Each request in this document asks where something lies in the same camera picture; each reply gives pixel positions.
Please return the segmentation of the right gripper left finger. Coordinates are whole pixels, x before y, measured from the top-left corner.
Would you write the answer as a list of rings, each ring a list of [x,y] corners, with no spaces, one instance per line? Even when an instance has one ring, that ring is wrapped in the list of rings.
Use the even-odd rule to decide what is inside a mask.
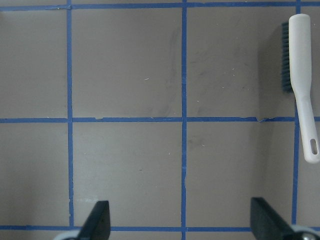
[[[108,240],[111,234],[108,200],[97,201],[82,226],[78,240]]]

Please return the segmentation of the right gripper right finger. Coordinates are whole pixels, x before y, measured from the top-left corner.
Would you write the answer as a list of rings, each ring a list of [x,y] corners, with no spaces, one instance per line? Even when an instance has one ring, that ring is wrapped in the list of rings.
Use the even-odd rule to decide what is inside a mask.
[[[262,197],[250,200],[250,228],[256,240],[303,240]]]

